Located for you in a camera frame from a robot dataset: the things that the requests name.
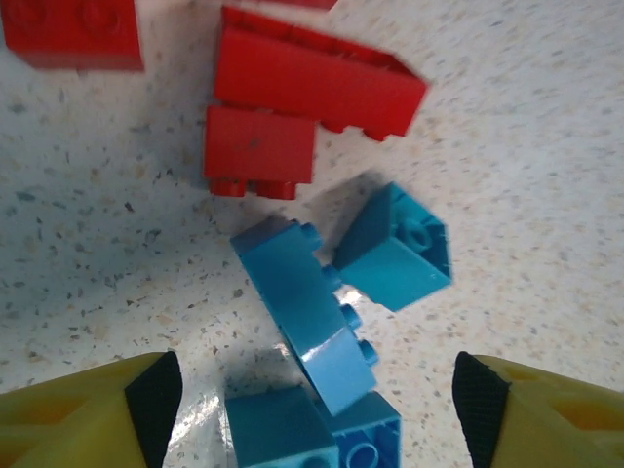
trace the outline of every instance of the lego brick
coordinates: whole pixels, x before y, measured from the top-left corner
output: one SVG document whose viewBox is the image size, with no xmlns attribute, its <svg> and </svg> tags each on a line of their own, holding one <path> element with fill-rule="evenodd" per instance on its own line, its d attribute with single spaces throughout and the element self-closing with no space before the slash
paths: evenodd
<svg viewBox="0 0 624 468">
<path fill-rule="evenodd" d="M 217 98 L 376 140 L 408 131 L 427 85 L 390 54 L 235 8 L 222 16 Z"/>
<path fill-rule="evenodd" d="M 354 331 L 362 322 L 333 295 L 341 282 L 313 252 L 323 240 L 312 224 L 270 217 L 231 240 L 301 369 L 331 414 L 375 385 L 378 357 Z"/>
<path fill-rule="evenodd" d="M 204 176 L 211 192 L 256 193 L 291 200 L 298 183 L 312 181 L 315 124 L 312 120 L 212 105 L 207 112 Z"/>
<path fill-rule="evenodd" d="M 239 468 L 338 468 L 338 447 L 301 387 L 225 401 Z"/>
<path fill-rule="evenodd" d="M 332 416 L 317 403 L 319 414 L 335 437 L 340 468 L 400 468 L 401 415 L 376 392 Z"/>
<path fill-rule="evenodd" d="M 332 264 L 346 284 L 393 312 L 452 278 L 445 225 L 395 183 L 370 198 Z"/>
<path fill-rule="evenodd" d="M 142 71 L 135 0 L 0 0 L 7 47 L 35 68 Z"/>
<path fill-rule="evenodd" d="M 181 396 L 174 352 L 0 395 L 0 466 L 160 468 Z"/>
<path fill-rule="evenodd" d="M 475 468 L 624 468 L 624 395 L 461 352 L 452 397 Z"/>
<path fill-rule="evenodd" d="M 330 10 L 338 0 L 263 0 L 270 3 L 282 3 L 284 5 L 295 5 L 297 7 L 318 8 Z"/>
</svg>

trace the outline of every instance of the terrazzo floor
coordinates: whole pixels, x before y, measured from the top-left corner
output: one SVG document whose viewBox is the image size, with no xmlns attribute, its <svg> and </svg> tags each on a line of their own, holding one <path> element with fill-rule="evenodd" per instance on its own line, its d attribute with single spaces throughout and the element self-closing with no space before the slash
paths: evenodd
<svg viewBox="0 0 624 468">
<path fill-rule="evenodd" d="M 381 184 L 448 224 L 455 284 L 391 314 L 357 292 L 404 466 L 471 466 L 458 351 L 624 390 L 624 3 L 255 4 L 395 51 L 432 91 L 409 135 L 319 131 L 295 202 L 201 180 L 218 2 L 138 0 L 147 72 L 42 73 L 0 50 L 0 392 L 174 349 L 184 398 L 167 467 L 235 466 L 224 395 L 302 380 L 229 237 L 311 221 L 325 259 Z"/>
</svg>

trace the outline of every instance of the red lego brick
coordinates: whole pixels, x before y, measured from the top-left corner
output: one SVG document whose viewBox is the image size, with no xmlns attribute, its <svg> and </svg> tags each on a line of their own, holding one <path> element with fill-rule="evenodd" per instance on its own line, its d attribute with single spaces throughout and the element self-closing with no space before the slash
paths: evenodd
<svg viewBox="0 0 624 468">
<path fill-rule="evenodd" d="M 319 8 L 330 10 L 338 0 L 264 0 L 272 3 L 283 3 L 285 5 L 296 5 L 297 7 Z"/>
<path fill-rule="evenodd" d="M 298 183 L 312 182 L 314 121 L 264 111 L 210 106 L 204 176 L 214 195 L 293 200 Z"/>
<path fill-rule="evenodd" d="M 427 84 L 392 55 L 236 8 L 222 16 L 217 98 L 376 140 L 408 131 Z"/>
<path fill-rule="evenodd" d="M 35 68 L 142 71 L 135 0 L 0 0 L 7 47 Z"/>
</svg>

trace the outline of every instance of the blue lego brick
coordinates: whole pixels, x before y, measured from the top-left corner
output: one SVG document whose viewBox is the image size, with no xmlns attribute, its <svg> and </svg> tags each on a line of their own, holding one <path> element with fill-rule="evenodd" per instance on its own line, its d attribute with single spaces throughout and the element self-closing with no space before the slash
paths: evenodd
<svg viewBox="0 0 624 468">
<path fill-rule="evenodd" d="M 452 281 L 445 225 L 395 183 L 370 198 L 332 264 L 346 284 L 393 312 Z"/>
<path fill-rule="evenodd" d="M 401 415 L 376 392 L 332 416 L 319 402 L 340 449 L 340 468 L 400 468 Z"/>
<path fill-rule="evenodd" d="M 239 468 L 338 468 L 338 447 L 301 387 L 225 401 Z"/>
<path fill-rule="evenodd" d="M 313 252 L 323 239 L 312 224 L 270 217 L 231 240 L 273 320 L 331 414 L 364 397 L 375 385 L 378 357 L 354 330 L 360 318 L 333 295 L 335 269 Z"/>
</svg>

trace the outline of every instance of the white speckled surface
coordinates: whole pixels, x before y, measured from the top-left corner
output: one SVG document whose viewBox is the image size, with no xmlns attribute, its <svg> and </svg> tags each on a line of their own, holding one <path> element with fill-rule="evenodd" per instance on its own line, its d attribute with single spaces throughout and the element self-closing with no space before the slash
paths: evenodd
<svg viewBox="0 0 624 468">
<path fill-rule="evenodd" d="M 173 348 L 186 389 L 166 466 L 226 466 L 224 389 L 301 379 L 230 235 L 277 211 L 335 245 L 393 179 L 448 223 L 456 280 L 398 315 L 342 292 L 404 417 L 406 467 L 470 466 L 460 350 L 624 390 L 620 0 L 263 7 L 434 82 L 406 138 L 320 131 L 293 203 L 215 200 L 200 179 L 216 3 L 138 5 L 145 75 L 38 73 L 0 51 L 0 391 Z"/>
</svg>

